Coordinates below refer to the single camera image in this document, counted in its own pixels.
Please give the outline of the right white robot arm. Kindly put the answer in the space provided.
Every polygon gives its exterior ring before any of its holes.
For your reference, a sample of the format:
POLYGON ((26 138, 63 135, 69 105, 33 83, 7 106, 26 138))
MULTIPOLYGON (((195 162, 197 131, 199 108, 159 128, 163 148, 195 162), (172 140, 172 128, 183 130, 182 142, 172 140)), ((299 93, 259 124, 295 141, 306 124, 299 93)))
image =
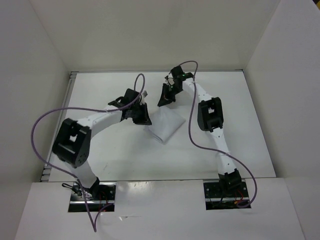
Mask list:
POLYGON ((192 106, 197 105, 198 127, 215 143, 215 151, 218 155, 219 191, 223 196, 229 197, 239 188, 242 178, 230 157, 230 151, 225 140, 222 101, 219 97, 211 96, 193 79, 187 78, 191 75, 185 73, 181 78, 166 76, 158 106, 161 107, 175 102, 176 95, 182 91, 193 97, 192 106))

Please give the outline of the white skirt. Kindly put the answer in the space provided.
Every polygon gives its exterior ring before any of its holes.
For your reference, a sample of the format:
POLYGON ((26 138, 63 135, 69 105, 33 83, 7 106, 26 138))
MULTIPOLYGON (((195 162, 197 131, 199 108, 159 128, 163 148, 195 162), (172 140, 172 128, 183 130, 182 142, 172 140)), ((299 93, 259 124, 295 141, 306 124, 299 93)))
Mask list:
POLYGON ((161 106, 154 112, 150 120, 151 125, 145 126, 144 130, 161 144, 166 144, 186 121, 185 118, 166 106, 161 106))

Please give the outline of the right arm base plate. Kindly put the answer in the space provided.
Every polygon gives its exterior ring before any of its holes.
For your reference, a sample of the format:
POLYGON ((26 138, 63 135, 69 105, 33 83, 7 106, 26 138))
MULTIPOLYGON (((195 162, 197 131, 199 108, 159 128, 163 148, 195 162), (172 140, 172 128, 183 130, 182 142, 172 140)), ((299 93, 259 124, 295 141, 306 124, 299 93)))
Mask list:
POLYGON ((203 191, 207 211, 238 209, 238 204, 247 205, 246 209, 251 208, 247 184, 244 179, 236 190, 231 190, 229 193, 223 193, 217 179, 204 180, 203 191))

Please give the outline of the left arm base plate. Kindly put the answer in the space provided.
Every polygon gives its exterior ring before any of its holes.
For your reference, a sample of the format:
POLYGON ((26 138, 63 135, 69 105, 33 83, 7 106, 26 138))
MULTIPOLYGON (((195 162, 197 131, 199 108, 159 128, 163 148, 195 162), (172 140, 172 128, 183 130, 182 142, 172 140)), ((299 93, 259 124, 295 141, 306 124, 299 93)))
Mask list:
MULTIPOLYGON (((86 212, 85 200, 79 184, 76 182, 72 185, 62 183, 61 186, 71 190, 68 212, 86 212)), ((115 182, 101 182, 97 193, 92 195, 85 191, 88 209, 96 213, 101 209, 102 212, 113 212, 115 210, 116 186, 115 182)))

